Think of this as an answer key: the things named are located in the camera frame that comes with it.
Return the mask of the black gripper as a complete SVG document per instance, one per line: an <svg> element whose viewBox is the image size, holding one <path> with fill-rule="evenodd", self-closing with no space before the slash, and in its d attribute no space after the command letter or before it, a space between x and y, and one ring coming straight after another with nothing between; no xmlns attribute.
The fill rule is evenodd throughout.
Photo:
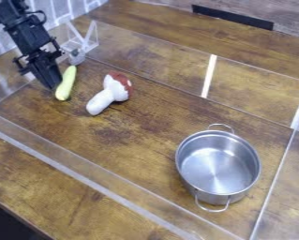
<svg viewBox="0 0 299 240"><path fill-rule="evenodd" d="M21 17L5 26L5 30L21 52L12 62L21 74L32 72L39 82L53 89L61 82L56 58L61 51L55 38L35 15Z"/></svg>

